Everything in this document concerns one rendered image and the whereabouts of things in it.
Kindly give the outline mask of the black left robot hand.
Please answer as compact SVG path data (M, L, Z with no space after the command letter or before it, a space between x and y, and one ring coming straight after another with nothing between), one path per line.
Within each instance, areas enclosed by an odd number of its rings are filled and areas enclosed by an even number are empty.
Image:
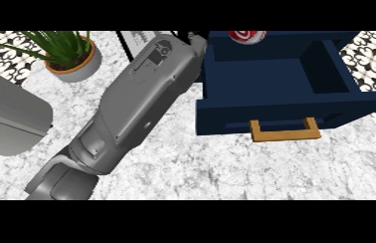
M179 31L179 37L190 37L193 35L201 35L205 39L208 38L209 31Z

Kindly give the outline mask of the red and white can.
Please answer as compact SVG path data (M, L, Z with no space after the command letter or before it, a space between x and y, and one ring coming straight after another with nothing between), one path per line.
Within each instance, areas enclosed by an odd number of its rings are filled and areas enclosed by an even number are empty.
M266 31L230 31L230 39L242 45L254 45L263 41L267 35Z

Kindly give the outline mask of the navy blue open drawer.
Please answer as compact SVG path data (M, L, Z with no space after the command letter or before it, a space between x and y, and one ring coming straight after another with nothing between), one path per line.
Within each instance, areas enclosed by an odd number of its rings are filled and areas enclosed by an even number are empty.
M360 92L329 40L271 39L246 46L211 38L204 62L209 98L282 99Z

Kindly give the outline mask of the navy blue drawer front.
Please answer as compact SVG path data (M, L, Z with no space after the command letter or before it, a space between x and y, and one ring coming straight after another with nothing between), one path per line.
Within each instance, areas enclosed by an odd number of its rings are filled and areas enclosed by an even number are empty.
M316 118L320 129L338 128L376 112L376 92L207 98L196 101L198 135L246 133L258 120L264 130L304 129Z

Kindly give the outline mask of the black framed white picture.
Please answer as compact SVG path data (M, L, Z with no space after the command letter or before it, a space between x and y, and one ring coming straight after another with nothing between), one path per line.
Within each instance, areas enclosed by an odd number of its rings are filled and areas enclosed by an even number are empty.
M143 50L150 40L161 34L177 36L177 31L118 31L117 35L131 61Z

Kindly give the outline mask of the navy blue cabinet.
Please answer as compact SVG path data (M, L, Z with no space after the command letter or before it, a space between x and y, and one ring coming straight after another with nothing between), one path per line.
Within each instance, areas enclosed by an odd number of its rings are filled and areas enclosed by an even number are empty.
M211 31L205 59L215 62L294 59L322 41L332 41L341 50L357 35L358 31L268 31L257 44L242 45L226 31Z

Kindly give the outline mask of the green plant in grey pot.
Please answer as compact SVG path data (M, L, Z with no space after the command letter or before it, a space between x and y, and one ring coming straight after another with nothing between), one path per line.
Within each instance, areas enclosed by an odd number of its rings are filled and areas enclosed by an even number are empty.
M78 31L22 31L24 36L37 44L44 53L3 44L21 53L44 61L46 69L66 83L87 80L102 65L102 53L90 32Z

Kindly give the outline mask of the grey rounded appliance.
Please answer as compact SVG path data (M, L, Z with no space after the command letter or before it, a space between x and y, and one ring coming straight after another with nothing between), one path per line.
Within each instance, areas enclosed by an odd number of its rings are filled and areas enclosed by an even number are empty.
M50 104L0 77L0 155L30 150L47 135L52 121Z

